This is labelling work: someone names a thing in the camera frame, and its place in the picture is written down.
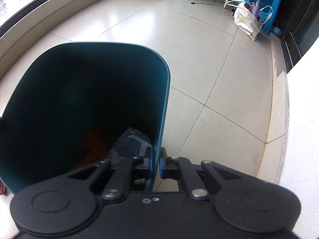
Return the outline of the dark teal plastic trash bin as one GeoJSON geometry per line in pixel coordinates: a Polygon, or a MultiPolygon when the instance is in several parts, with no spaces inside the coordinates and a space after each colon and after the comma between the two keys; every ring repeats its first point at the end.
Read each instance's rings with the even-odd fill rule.
{"type": "Polygon", "coordinates": [[[145,46],[75,42],[54,46],[26,70],[1,117],[1,181],[17,193],[67,173],[93,131],[108,151],[126,129],[146,134],[160,158],[170,70],[145,46]]]}

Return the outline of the red trash in bin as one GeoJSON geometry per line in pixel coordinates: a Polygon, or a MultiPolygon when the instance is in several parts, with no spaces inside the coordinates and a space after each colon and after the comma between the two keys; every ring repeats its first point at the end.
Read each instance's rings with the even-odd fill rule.
{"type": "Polygon", "coordinates": [[[76,170],[86,165],[92,164],[105,158],[108,153],[108,146],[93,131],[89,131],[84,140],[84,154],[80,157],[77,164],[72,168],[76,170]]]}

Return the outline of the crumpled printed snack wrapper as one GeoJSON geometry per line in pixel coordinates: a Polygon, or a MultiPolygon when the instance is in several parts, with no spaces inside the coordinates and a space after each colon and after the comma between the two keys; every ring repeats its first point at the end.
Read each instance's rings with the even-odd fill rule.
{"type": "Polygon", "coordinates": [[[149,137],[129,127],[108,151],[105,158],[112,164],[119,164],[124,158],[144,157],[148,149],[153,149],[149,137]]]}

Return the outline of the white canvas tote bag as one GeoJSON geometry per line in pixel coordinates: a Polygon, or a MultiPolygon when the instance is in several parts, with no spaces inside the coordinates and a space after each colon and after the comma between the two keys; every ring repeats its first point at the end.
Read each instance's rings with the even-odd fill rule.
{"type": "Polygon", "coordinates": [[[260,7],[260,0],[246,2],[245,0],[228,1],[226,5],[236,8],[234,12],[235,25],[255,41],[263,25],[273,15],[273,8],[270,5],[260,7]]]}

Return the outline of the small blue ball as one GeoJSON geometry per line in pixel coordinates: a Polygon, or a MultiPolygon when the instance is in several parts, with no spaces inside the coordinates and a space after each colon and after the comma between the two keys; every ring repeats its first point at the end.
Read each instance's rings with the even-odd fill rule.
{"type": "Polygon", "coordinates": [[[273,28],[273,34],[277,37],[280,37],[282,35],[282,31],[278,27],[273,28]]]}

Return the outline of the dark sliding door frame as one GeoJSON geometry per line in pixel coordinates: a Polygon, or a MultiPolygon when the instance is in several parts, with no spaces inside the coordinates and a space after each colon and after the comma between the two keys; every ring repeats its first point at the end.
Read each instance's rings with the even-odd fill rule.
{"type": "Polygon", "coordinates": [[[318,38],[318,0],[281,0],[270,35],[275,75],[288,73],[318,38]]]}

